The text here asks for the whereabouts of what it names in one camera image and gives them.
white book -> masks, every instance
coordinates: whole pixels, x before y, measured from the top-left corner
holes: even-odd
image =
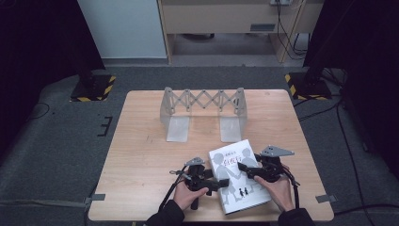
[[[238,162],[248,167],[259,167],[249,141],[242,140],[209,152],[214,177],[220,181],[230,179],[228,187],[217,192],[226,215],[242,211],[271,200],[266,188],[238,169]]]

hand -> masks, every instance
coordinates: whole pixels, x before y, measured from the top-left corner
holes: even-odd
[[[184,181],[182,181],[176,185],[173,200],[182,210],[185,210],[196,198],[205,195],[208,190],[208,187],[204,187],[198,191],[190,191]]]
[[[280,177],[275,183],[268,183],[260,176],[255,176],[253,179],[269,191],[280,211],[287,212],[294,209],[290,180],[287,177]]]

black sleeve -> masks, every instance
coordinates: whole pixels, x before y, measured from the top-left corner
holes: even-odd
[[[184,213],[174,200],[169,200],[160,213],[147,219],[147,226],[180,226],[184,220]]]
[[[279,216],[279,226],[314,226],[309,213],[304,208],[293,209]]]

gray carpet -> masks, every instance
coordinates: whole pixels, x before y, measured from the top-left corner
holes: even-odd
[[[120,116],[130,90],[158,89],[287,89],[284,75],[300,68],[259,67],[136,67],[108,68],[116,77],[103,102],[71,103],[77,76],[46,87],[12,153],[0,168],[1,201],[46,200],[82,202],[99,180]],[[339,88],[329,84],[333,93]],[[299,118],[334,106],[340,97],[308,101],[295,107]],[[300,103],[293,100],[293,105]],[[354,156],[365,204],[399,204],[399,182],[377,153],[366,153],[348,112],[339,107],[340,118]],[[105,137],[102,124],[112,117]],[[335,195],[334,212],[361,206],[354,168],[340,129],[336,109],[301,122],[327,194]],[[370,208],[375,225],[399,222],[399,210]],[[0,205],[0,225],[85,225],[80,207]],[[132,225],[132,222],[93,222],[87,225]],[[372,225],[362,210],[317,225]]]

wooden tabletop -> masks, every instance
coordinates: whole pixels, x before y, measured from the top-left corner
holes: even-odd
[[[162,90],[127,94],[95,192],[105,194],[105,199],[93,201],[88,213],[91,220],[146,220],[157,212],[176,180],[176,175],[169,174],[170,170],[180,170],[196,156],[204,159],[205,168],[209,169],[208,152],[230,144],[220,141],[217,112],[212,108],[203,111],[193,108],[196,113],[191,117],[187,142],[166,142],[167,134],[159,113],[163,94]],[[295,155],[283,156],[281,162],[290,167],[301,184],[300,206],[309,211],[313,220],[332,220],[329,202],[318,203],[315,199],[326,191],[288,92],[245,89],[245,95],[247,125],[243,139],[249,140],[255,153],[267,145],[294,151]],[[188,208],[184,213],[184,221],[276,221],[280,211],[269,202],[225,216],[219,197],[213,192],[212,196],[199,199],[198,210]]]

